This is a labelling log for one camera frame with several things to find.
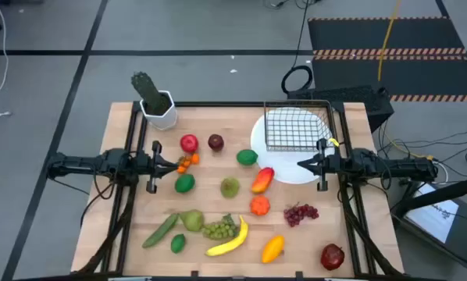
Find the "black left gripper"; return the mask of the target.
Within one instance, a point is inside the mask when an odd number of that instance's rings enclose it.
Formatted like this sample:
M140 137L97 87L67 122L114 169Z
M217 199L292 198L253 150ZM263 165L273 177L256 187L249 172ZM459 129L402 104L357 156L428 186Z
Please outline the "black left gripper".
M143 176L150 176L148 182L146 183L146 191L150 194L155 194L157 191L157 186L155 179L160 173L162 165L166 166L162 170L162 176L165 176L171 172L174 172L178 169L177 162L169 162L160 156L162 152L162 145L158 140L152 142L152 154L149 155L144 151L139 153L139 174Z

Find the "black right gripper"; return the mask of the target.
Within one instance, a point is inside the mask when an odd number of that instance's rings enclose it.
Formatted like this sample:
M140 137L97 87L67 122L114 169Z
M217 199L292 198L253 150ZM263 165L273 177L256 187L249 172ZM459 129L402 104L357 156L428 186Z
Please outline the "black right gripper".
M334 152L331 155L326 155L326 149L329 148L329 144L332 147L335 147L328 140L329 139L325 138L318 140L317 148L319 153L317 155L313 155L309 159L298 162L298 165L303 169L308 170L313 175L318 174L319 182L317 183L317 191L328 191L326 174L335 173L339 166L340 152Z

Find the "red and yellow mango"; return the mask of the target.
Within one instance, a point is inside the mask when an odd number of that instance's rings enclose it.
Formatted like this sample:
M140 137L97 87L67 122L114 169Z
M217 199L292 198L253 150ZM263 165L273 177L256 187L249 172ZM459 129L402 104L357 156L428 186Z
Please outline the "red and yellow mango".
M258 175L255 177L253 184L251 185L251 191L254 194L264 193L271 184L274 176L275 171L273 168L266 167L260 169Z

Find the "dark maroon apple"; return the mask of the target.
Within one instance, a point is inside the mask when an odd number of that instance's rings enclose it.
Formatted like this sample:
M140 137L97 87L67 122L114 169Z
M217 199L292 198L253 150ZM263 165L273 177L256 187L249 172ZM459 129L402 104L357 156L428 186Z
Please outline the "dark maroon apple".
M208 145L213 151L222 151L224 147L223 137L218 134L212 134L208 139Z

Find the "large light green pear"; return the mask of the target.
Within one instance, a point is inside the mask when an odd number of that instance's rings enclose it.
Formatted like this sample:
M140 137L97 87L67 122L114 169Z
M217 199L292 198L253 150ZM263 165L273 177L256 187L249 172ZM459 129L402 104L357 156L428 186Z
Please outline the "large light green pear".
M191 232L199 232L204 225L203 212L193 209L179 214L185 229Z

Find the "green cucumber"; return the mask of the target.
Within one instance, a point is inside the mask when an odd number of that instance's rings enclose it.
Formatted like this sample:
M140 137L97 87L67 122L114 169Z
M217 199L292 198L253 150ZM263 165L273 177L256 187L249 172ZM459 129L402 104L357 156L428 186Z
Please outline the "green cucumber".
M143 248L149 248L159 243L166 234L176 225L180 215L173 213L166 218L166 220L155 230L142 244Z

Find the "speckled green pear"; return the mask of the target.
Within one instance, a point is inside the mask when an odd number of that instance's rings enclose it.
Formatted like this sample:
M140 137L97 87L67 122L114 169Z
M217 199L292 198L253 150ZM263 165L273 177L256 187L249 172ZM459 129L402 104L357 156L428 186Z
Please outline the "speckled green pear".
M227 177L223 179L220 184L220 192L225 198L236 197L240 189L240 183L238 179L234 177Z

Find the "orange bell pepper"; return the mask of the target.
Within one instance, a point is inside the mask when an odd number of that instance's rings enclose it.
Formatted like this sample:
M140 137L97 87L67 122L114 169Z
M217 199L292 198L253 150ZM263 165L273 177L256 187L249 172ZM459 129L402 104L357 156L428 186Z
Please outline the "orange bell pepper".
M271 208L270 201L267 197L259 195L253 197L250 202L250 212L254 215L267 215Z

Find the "small green lime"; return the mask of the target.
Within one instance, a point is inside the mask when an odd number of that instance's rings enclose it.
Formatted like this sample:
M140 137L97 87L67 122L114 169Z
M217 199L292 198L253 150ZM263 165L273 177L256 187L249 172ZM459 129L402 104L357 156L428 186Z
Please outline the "small green lime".
M186 245L186 237L184 234L177 234L172 238L171 244L170 244L170 250L174 254L180 253Z

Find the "yellow orange mango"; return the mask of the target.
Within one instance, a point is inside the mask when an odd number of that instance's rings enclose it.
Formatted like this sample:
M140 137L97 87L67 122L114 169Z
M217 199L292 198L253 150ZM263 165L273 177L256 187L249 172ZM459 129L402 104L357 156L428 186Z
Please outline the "yellow orange mango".
M264 247L262 252L262 263L275 261L283 252L285 239L283 236L273 237Z

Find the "yellow banana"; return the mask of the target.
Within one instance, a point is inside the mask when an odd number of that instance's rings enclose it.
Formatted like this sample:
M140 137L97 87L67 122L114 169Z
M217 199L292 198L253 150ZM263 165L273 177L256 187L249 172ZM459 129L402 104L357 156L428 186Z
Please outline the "yellow banana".
M244 221L244 218L243 218L242 215L239 216L239 220L241 221L241 227L240 227L240 231L239 231L238 235L229 242L226 242L224 244L220 244L220 245L209 248L205 252L205 254L207 256L215 257L215 256L220 256L220 255L223 255L223 254L227 254L227 253L235 250L236 248L241 246L243 244L243 242L245 242L245 240L247 239L249 226Z

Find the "white round plate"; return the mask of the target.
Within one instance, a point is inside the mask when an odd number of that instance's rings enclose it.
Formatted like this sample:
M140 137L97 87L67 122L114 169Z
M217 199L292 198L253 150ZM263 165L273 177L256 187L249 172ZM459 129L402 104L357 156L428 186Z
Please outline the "white round plate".
M264 113L256 121L251 131L251 150L258 154L257 163L260 168L270 167L275 171L274 179L282 183L311 183L319 177L298 166L297 163L311 158L318 152L268 151L264 139ZM327 148L327 154L333 154L334 147Z

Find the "orange tangerine cluster with leaves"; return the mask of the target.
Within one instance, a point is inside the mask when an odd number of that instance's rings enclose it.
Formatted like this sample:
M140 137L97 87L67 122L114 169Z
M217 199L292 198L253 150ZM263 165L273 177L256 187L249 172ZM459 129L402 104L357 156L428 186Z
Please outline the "orange tangerine cluster with leaves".
M177 172L184 174L192 165L197 165L200 162L199 154L185 155L179 158Z

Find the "white hexagonal planter pot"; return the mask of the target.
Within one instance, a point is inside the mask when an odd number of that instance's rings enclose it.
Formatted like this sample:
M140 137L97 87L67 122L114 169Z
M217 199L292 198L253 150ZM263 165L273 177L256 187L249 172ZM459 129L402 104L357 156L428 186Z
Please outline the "white hexagonal planter pot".
M155 115L149 115L145 111L145 102L144 100L139 101L139 105L141 108L141 111L143 113L144 118L153 125L158 130L168 130L171 129L176 125L176 122L178 120L178 113L176 110L176 106L173 100L172 95L170 94L169 91L159 91L160 94L165 95L169 102L170 102L170 107L165 111L163 115L160 116L155 116Z

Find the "purple grape bunch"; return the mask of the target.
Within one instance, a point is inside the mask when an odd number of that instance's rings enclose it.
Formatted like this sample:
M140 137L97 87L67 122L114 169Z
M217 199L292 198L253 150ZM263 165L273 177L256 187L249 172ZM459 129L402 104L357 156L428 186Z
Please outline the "purple grape bunch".
M295 227L298 226L303 219L317 219L319 217L319 212L317 208L309 204L296 204L284 209L283 217L289 227Z

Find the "green artificial cactus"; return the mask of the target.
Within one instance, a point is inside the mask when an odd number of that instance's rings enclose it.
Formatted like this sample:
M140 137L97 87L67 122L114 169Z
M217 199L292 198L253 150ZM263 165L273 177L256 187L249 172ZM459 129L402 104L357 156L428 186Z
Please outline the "green artificial cactus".
M168 96L159 92L147 73L134 73L131 84L144 101L144 111L148 115L162 116L171 107Z

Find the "green grape bunch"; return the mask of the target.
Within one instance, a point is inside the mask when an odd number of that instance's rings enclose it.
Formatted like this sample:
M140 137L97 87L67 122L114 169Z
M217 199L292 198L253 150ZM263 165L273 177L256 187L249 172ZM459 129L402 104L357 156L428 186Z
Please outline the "green grape bunch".
M240 227L235 223L231 214L202 227L203 236L210 240L231 240L238 235L239 231Z

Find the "black floor mat striped edges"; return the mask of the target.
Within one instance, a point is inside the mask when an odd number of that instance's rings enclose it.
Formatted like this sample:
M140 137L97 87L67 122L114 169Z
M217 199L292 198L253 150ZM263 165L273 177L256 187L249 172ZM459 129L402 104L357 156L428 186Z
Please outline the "black floor mat striped edges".
M311 18L315 85L385 87L393 101L467 102L467 51L446 16Z

